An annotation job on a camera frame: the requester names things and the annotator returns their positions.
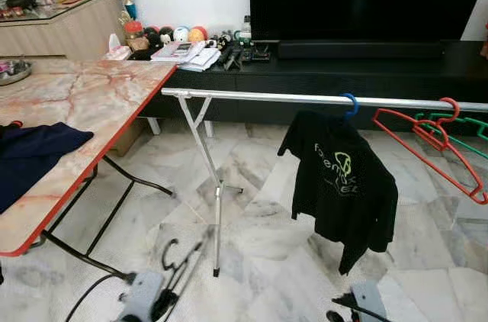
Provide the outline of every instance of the blue hanger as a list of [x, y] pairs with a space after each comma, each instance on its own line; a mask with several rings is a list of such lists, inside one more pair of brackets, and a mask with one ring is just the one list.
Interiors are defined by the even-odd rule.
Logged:
[[354, 103], [354, 108], [352, 111], [347, 111], [345, 114], [344, 114], [344, 119], [346, 121], [348, 121], [350, 118], [352, 118], [353, 116], [357, 115], [358, 114], [358, 111], [359, 111], [359, 103], [358, 101], [356, 101], [356, 97], [353, 96], [351, 93], [342, 93], [340, 95], [341, 97], [347, 97], [349, 98], [352, 103]]

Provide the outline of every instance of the marble floor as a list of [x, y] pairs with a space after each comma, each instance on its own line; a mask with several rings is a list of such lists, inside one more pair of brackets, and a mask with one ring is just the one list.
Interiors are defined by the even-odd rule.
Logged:
[[[340, 276], [342, 245], [313, 232], [313, 219], [291, 220], [297, 160], [276, 152], [286, 127], [215, 123], [207, 139], [220, 174], [245, 188], [223, 198], [221, 273], [213, 278], [212, 247], [204, 247], [194, 276], [169, 321], [315, 322], [354, 282], [373, 280], [395, 322], [488, 321], [488, 206], [474, 204], [453, 185], [380, 131], [363, 136], [396, 178], [400, 198], [394, 241], [385, 253], [367, 253]], [[472, 185], [454, 158], [401, 134], [456, 179]], [[470, 139], [486, 153], [485, 143]], [[488, 161], [466, 153], [488, 184]], [[135, 185], [93, 257], [124, 272], [162, 271], [164, 245], [180, 243], [182, 258], [214, 222], [213, 184], [182, 121], [163, 121], [162, 134], [145, 132], [124, 158], [128, 172], [171, 186], [175, 198]], [[56, 230], [84, 250], [128, 181], [104, 163], [99, 177]], [[46, 242], [15, 258], [2, 258], [2, 322], [63, 321], [81, 294], [104, 273]], [[96, 288], [73, 321], [115, 320], [127, 285], [110, 279]]]

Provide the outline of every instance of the clothes drying rack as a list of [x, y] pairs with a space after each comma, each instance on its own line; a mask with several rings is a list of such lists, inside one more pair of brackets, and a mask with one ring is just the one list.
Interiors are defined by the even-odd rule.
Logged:
[[[217, 99], [235, 99], [241, 101], [270, 101], [270, 102], [290, 102], [290, 103], [315, 103], [328, 105], [350, 105], [351, 99], [338, 95], [289, 95], [278, 93], [257, 93], [257, 92], [234, 92], [234, 91], [213, 91], [204, 89], [180, 89], [180, 88], [163, 88], [163, 95], [173, 95], [178, 98], [181, 110], [194, 136], [198, 149], [200, 150], [205, 166], [210, 173], [210, 177], [215, 183], [215, 233], [214, 233], [214, 254], [213, 254], [213, 276], [218, 277], [220, 272], [220, 219], [222, 214], [222, 196], [225, 188], [231, 188], [239, 193], [244, 191], [243, 188], [227, 185], [217, 174], [214, 161], [210, 152], [198, 132], [198, 127], [204, 120], [207, 109], [213, 98]], [[193, 116], [188, 108], [187, 99], [205, 98], [204, 103], [197, 117]], [[398, 98], [362, 98], [356, 97], [356, 101], [361, 106], [374, 106], [382, 108], [418, 108], [426, 110], [452, 110], [452, 105], [444, 101], [426, 101], [418, 99], [398, 99]], [[488, 103], [458, 102], [462, 111], [469, 112], [488, 112]]]

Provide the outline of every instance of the green hanger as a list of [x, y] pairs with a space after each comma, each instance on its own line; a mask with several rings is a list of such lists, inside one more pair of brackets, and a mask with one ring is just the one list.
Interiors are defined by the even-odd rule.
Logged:
[[[415, 119], [416, 120], [423, 120], [424, 116], [425, 116], [425, 114], [423, 114], [423, 113], [416, 114]], [[436, 121], [438, 118], [451, 118], [451, 117], [452, 117], [452, 114], [439, 114], [439, 113], [432, 113], [432, 114], [429, 114], [429, 116], [427, 116], [428, 120], [431, 120], [431, 121]], [[482, 121], [476, 120], [474, 118], [456, 118], [454, 120], [454, 122], [461, 122], [463, 124], [479, 125], [480, 127], [477, 130], [477, 136], [488, 141], [488, 137], [485, 134], [483, 134], [484, 130], [488, 127], [488, 124], [486, 122], [482, 122]], [[432, 127], [429, 124], [422, 124], [422, 126], [427, 127], [430, 130], [433, 130], [437, 134], [441, 134], [441, 131], [439, 129], [436, 129], [435, 127]], [[476, 154], [479, 154], [483, 158], [488, 159], [488, 154], [479, 151], [478, 149], [472, 147], [469, 144], [466, 144], [464, 141], [456, 139], [455, 137], [452, 137], [450, 135], [448, 135], [448, 137], [449, 137], [449, 140], [452, 140], [455, 143], [458, 143], [459, 145], [465, 147], [466, 149], [471, 150], [472, 152], [474, 152]]]

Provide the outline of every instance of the plastic bottle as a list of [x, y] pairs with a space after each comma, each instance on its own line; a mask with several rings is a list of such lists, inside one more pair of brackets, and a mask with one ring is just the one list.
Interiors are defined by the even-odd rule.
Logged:
[[246, 15], [244, 17], [244, 23], [239, 34], [239, 42], [244, 46], [248, 47], [251, 44], [251, 16]]

